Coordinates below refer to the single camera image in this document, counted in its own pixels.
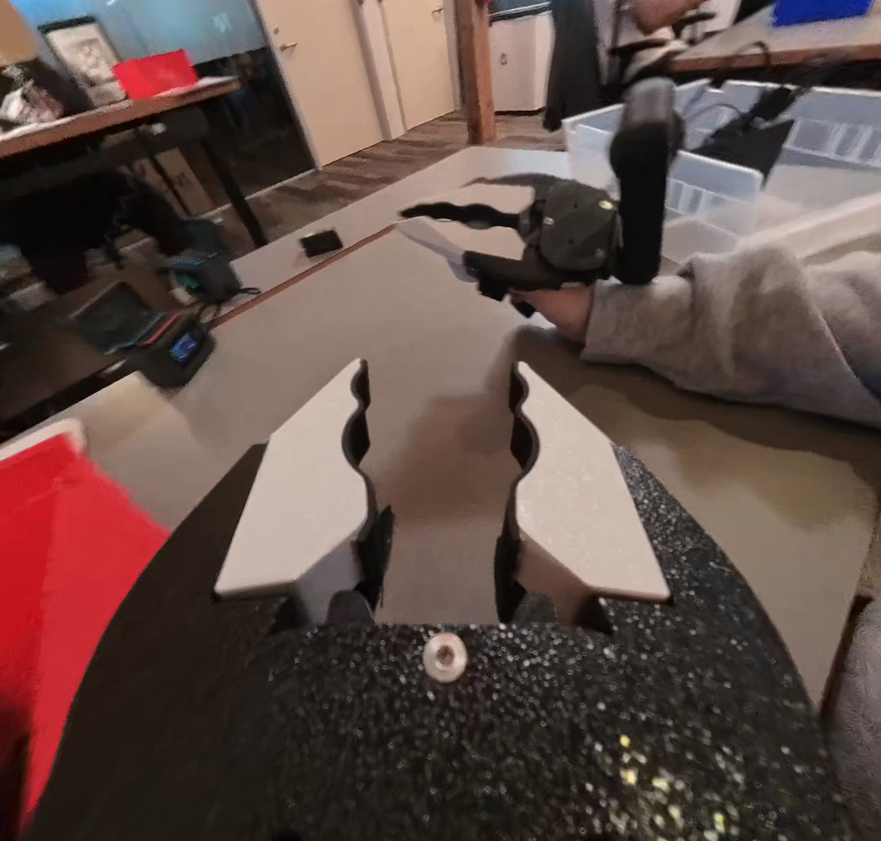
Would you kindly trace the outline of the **dark power station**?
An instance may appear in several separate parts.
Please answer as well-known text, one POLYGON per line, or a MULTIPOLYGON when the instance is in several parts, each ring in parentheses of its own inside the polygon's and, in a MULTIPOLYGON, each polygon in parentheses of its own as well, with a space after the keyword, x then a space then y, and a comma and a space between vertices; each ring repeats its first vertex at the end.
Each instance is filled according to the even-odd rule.
POLYGON ((222 305, 244 288, 231 262, 219 252, 172 257, 167 268, 175 283, 199 303, 222 305))

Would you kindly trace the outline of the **white recycling bin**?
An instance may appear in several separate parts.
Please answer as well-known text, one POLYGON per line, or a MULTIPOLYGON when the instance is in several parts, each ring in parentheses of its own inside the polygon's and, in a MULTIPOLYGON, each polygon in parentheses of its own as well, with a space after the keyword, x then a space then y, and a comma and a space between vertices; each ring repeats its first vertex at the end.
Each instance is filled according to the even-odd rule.
POLYGON ((496 113, 538 113, 545 109, 552 43, 552 14, 548 10, 491 22, 491 84, 496 113))

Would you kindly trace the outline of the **black bag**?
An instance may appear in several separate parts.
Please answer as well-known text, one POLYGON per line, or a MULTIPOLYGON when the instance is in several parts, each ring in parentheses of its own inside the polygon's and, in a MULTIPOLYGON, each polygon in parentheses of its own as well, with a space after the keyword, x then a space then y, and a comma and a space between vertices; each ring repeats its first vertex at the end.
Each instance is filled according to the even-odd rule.
POLYGON ((738 111, 691 153, 756 171, 766 182, 796 122, 782 115, 805 92, 804 87, 784 85, 764 91, 749 110, 738 111))

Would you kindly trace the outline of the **framed tag poster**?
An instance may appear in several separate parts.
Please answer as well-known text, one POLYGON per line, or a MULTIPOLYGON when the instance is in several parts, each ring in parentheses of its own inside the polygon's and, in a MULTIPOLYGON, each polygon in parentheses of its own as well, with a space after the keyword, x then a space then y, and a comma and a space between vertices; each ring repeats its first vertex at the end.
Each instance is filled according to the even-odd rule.
POLYGON ((51 54, 60 62, 93 107, 128 100, 114 68, 116 49, 94 17, 75 17, 38 27, 51 54))

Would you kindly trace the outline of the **wooden desk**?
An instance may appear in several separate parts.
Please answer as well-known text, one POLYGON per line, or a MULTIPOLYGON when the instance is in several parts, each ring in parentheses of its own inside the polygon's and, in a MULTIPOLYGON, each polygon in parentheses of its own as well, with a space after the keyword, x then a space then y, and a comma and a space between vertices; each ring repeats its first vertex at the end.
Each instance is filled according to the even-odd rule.
POLYGON ((233 76, 214 76, 154 98, 125 100, 52 122, 2 134, 1 201, 52 189, 82 177, 114 170, 187 143, 199 146, 255 248, 266 233, 242 193, 204 105, 223 104, 240 91, 233 76))

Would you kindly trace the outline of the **white tray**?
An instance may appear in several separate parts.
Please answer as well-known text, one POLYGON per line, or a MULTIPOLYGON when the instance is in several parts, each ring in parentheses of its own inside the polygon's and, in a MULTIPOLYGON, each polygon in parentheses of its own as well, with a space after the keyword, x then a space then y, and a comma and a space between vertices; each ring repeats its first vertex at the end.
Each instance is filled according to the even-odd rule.
POLYGON ((79 455, 89 455, 84 423, 78 417, 64 417, 46 422, 3 443, 1 446, 1 462, 5 463, 10 458, 35 446, 60 439, 66 442, 69 448, 79 455))

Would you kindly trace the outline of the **red box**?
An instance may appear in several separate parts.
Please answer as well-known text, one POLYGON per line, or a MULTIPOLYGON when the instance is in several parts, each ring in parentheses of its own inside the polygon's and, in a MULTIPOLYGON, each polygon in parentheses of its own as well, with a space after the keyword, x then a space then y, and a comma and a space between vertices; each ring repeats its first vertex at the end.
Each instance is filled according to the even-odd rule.
POLYGON ((127 98, 134 101, 157 98, 199 82, 183 49, 118 62, 112 73, 127 98))

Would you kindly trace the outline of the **red plastic bin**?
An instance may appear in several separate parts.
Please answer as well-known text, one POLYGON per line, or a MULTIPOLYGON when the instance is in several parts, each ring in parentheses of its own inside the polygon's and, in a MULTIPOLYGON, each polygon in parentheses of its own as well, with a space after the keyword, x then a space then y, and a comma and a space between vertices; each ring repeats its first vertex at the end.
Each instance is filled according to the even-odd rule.
POLYGON ((2 839, 32 818, 106 627, 169 536, 62 439, 1 462, 2 839))

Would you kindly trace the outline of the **person's right forearm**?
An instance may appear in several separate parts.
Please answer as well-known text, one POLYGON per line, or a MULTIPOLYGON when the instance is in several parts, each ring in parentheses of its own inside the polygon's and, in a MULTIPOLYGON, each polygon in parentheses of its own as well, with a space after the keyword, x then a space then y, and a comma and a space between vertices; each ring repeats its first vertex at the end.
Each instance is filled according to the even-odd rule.
POLYGON ((695 254, 597 288, 581 356, 688 392, 880 428, 879 252, 695 254))

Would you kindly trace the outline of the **person's right hand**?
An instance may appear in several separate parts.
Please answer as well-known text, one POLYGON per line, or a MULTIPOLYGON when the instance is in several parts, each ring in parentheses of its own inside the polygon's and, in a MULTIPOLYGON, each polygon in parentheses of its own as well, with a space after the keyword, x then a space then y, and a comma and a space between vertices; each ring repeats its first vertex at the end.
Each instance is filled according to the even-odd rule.
POLYGON ((574 285, 559 290, 513 291, 511 302, 527 305, 567 340, 585 344, 597 285, 574 285))

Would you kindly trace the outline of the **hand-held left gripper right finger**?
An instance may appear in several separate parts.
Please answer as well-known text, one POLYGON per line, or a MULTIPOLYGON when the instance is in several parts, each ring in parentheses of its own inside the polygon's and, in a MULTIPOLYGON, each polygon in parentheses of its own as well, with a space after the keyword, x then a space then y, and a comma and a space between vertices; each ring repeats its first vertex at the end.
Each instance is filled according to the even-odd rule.
POLYGON ((514 362, 502 524, 502 621, 607 624, 601 600, 669 605, 671 593, 614 447, 525 362, 514 362))

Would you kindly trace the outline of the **person's grey clothing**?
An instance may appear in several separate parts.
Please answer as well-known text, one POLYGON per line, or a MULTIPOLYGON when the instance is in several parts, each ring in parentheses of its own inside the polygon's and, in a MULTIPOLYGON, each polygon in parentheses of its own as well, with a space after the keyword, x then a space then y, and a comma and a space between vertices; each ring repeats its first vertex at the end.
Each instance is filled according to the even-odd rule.
POLYGON ((864 839, 880 838, 880 602, 856 597, 823 710, 845 802, 864 839))

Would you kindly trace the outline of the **long work desk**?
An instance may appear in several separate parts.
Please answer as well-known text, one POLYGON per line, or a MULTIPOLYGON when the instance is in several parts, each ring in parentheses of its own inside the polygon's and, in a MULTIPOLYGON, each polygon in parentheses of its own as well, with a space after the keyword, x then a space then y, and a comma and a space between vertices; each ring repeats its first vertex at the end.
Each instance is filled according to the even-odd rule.
POLYGON ((677 74, 713 74, 753 67, 794 67, 821 58, 845 63, 880 59, 880 11, 863 17, 775 28, 770 8, 677 55, 677 74))

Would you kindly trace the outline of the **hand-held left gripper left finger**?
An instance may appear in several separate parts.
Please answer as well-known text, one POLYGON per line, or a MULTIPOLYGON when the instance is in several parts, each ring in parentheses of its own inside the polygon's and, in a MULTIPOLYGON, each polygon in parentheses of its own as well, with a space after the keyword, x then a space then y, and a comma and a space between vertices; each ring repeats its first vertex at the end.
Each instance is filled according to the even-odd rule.
POLYGON ((268 440, 214 584, 221 600, 292 597, 320 624, 336 593, 380 602, 380 509, 362 469, 371 446, 368 362, 356 358, 268 440))

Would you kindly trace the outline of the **wooden post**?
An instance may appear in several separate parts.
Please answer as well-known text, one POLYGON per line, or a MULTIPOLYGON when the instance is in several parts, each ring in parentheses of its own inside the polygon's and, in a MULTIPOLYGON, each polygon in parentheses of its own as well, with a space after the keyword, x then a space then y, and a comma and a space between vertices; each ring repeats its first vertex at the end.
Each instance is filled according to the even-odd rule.
POLYGON ((477 0, 455 0, 460 81, 468 142, 497 138, 491 84, 490 12, 477 0))

